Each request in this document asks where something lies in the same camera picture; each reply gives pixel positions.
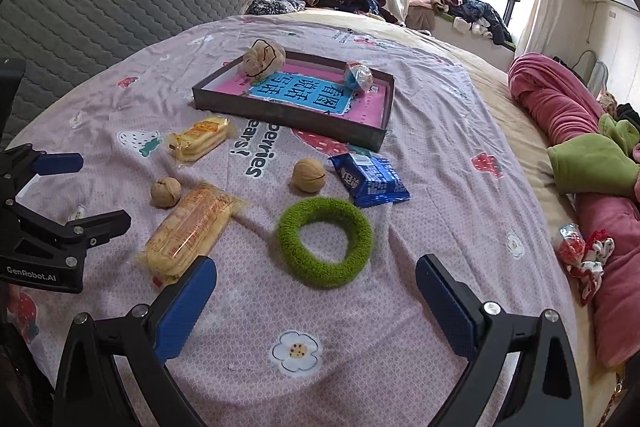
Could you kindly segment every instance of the blue gripper pad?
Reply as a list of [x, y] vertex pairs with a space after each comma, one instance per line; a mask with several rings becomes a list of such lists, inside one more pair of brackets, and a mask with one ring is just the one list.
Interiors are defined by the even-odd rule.
[[158, 296], [158, 299], [161, 299], [164, 292], [175, 291], [175, 287], [180, 286], [156, 326], [154, 350], [161, 363], [180, 355], [184, 343], [216, 287], [216, 279], [216, 265], [213, 260], [204, 256], [196, 257], [180, 280], [175, 285], [167, 286]]
[[469, 362], [475, 360], [478, 347], [474, 323], [427, 256], [420, 257], [415, 265], [415, 282], [453, 352]]
[[80, 153], [70, 154], [42, 154], [33, 161], [31, 170], [40, 176], [53, 174], [68, 174], [79, 172], [84, 165], [84, 159]]

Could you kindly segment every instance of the plastic wrapper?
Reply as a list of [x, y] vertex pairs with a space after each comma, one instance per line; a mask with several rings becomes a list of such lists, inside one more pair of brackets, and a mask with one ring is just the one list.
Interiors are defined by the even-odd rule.
[[180, 134], [168, 136], [171, 154], [180, 163], [193, 163], [235, 134], [235, 128], [226, 118], [210, 116], [200, 120]]
[[381, 156], [340, 154], [329, 158], [351, 197], [364, 208], [411, 198], [391, 163]]
[[554, 238], [558, 259], [566, 266], [580, 266], [584, 256], [584, 239], [575, 223], [560, 227]]
[[220, 188], [198, 183], [146, 242], [140, 261], [161, 283], [177, 282], [197, 256], [209, 254], [229, 219], [245, 205]]
[[347, 62], [344, 70], [344, 83], [355, 92], [369, 92], [373, 86], [373, 73], [364, 64]]

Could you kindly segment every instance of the screw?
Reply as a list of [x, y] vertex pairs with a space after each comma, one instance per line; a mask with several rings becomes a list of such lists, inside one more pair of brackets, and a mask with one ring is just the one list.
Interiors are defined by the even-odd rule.
[[489, 315], [497, 315], [502, 311], [502, 308], [500, 308], [500, 304], [496, 302], [485, 302], [484, 311]]
[[84, 324], [89, 318], [89, 314], [82, 312], [74, 317], [74, 324]]
[[558, 322], [560, 315], [556, 310], [545, 310], [545, 318], [550, 322]]
[[144, 317], [148, 312], [149, 312], [149, 306], [147, 306], [146, 304], [136, 304], [131, 309], [131, 315], [139, 319]]

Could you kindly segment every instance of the fuzzy green ring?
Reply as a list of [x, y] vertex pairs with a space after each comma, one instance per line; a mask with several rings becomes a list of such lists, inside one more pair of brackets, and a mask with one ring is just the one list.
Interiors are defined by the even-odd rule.
[[[300, 241], [300, 227], [316, 221], [335, 223], [346, 232], [347, 254], [341, 263], [321, 261]], [[276, 235], [293, 274], [318, 288], [337, 288], [353, 281], [373, 249], [373, 231], [367, 218], [359, 208], [338, 198], [299, 201], [282, 214]]]

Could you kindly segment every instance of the stuffed toy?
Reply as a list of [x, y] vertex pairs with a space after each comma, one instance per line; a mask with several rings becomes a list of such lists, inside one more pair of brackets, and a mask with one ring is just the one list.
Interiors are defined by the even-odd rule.
[[276, 71], [282, 71], [286, 54], [276, 42], [258, 39], [242, 56], [244, 73], [251, 81], [260, 81]]

